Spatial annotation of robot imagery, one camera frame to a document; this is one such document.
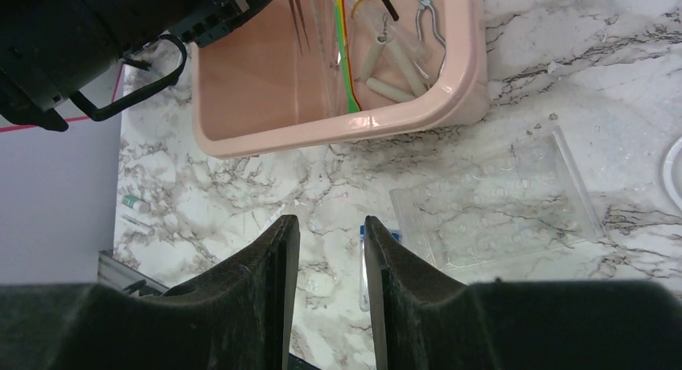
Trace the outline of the white tubing pieces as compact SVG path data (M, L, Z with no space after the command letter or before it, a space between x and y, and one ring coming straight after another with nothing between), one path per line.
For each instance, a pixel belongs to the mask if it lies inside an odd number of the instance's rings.
M386 13L360 16L369 46L355 81L393 102L405 103L424 95L430 74L424 69L429 51L416 36Z

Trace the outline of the clear plastic well plate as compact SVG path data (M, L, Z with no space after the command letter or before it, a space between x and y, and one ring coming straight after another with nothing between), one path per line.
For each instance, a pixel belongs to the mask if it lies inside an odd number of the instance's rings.
M444 271L606 235L558 126L389 196L401 243Z

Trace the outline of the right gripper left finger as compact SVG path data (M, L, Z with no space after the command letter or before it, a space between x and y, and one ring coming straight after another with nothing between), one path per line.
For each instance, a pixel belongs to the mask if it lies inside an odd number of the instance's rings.
M300 229L255 241L159 296L101 284L4 286L4 369L285 369Z

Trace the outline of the two blue capped vials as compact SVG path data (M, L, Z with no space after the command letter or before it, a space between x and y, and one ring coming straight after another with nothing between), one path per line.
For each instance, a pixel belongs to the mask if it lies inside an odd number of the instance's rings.
M382 312L386 301L384 300L385 284L380 276L381 271L378 266L368 264L368 237L366 227L359 227L359 308L363 312L375 313Z

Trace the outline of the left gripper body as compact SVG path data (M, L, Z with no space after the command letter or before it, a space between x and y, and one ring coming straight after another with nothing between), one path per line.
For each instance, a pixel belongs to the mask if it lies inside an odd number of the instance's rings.
M57 112L71 101L107 120L175 85L174 71L105 107L82 88L115 63L159 41L206 47L243 26L273 0L1 0L1 115L15 125L64 132Z

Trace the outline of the green red yellow stirring rods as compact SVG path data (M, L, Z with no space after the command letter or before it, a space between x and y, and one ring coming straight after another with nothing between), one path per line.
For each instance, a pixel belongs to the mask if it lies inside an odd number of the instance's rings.
M348 55L347 26L345 15L345 0L335 0L335 29L339 44L339 66L343 76L343 87L347 99L347 112L358 113L361 108L355 95L354 83L351 74L351 65Z

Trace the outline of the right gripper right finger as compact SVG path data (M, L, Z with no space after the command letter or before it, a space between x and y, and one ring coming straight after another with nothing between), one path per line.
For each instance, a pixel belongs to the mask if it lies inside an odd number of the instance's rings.
M463 284L366 218L379 369L678 369L681 303L645 281Z

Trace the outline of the pink plastic bin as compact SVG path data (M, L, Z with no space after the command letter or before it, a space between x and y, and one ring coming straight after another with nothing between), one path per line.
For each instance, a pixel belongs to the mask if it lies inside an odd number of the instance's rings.
M192 49L193 126L216 158L480 121L483 0L274 0Z

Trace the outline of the bundle of clear pipettes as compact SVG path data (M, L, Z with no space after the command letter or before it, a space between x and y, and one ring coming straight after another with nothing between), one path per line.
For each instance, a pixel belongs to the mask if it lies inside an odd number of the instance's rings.
M339 50L336 43L333 4L331 0L308 0L314 24L314 41L322 63L323 91L327 117L337 116L339 109L338 87Z

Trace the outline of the metal crucible tongs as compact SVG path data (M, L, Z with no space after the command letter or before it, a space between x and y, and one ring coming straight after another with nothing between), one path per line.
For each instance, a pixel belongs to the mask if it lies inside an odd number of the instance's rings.
M422 19L425 13L428 13L430 15L430 26L433 37L442 48L442 56L438 67L438 75L440 76L443 72L443 68L446 62L446 39L443 36L440 29L440 18L438 8L436 7L434 0L417 0L417 11L415 14L414 21L417 38L423 43L425 42L425 36L424 27L422 26Z

